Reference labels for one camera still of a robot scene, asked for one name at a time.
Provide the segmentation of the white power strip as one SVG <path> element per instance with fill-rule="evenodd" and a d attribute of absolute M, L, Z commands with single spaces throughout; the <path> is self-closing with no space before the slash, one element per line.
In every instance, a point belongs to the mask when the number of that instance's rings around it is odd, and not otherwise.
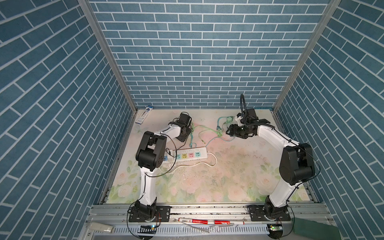
<path fill-rule="evenodd" d="M 170 150 L 169 153 L 165 155 L 164 163 L 173 163 L 175 161 L 174 156 L 176 156 L 176 163 L 194 161 L 208 158 L 208 152 L 206 147 L 199 147 L 193 149 L 182 149 L 182 150 Z"/>

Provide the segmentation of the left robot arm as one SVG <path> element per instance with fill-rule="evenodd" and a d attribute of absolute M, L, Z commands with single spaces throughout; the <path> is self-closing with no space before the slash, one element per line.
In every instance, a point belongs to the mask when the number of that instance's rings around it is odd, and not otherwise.
<path fill-rule="evenodd" d="M 131 207 L 131 221 L 150 222 L 159 216 L 156 180 L 165 174 L 158 175 L 156 171 L 162 165 L 166 154 L 170 153 L 166 150 L 167 143 L 175 144 L 174 139 L 185 142 L 191 132 L 192 118 L 188 113 L 182 112 L 162 130 L 143 133 L 136 153 L 141 172 L 141 189 L 138 200 Z"/>

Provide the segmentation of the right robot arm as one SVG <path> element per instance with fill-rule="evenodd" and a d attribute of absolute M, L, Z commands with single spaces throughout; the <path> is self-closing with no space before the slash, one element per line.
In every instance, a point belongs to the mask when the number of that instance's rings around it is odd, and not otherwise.
<path fill-rule="evenodd" d="M 288 213 L 289 200 L 299 186 L 315 176 L 312 147 L 290 139 L 268 120 L 259 119 L 254 109 L 242 110 L 235 117 L 235 121 L 236 123 L 227 129 L 227 135 L 241 139 L 259 136 L 281 154 L 281 179 L 273 192 L 267 196 L 263 209 L 266 219 L 275 221 Z"/>

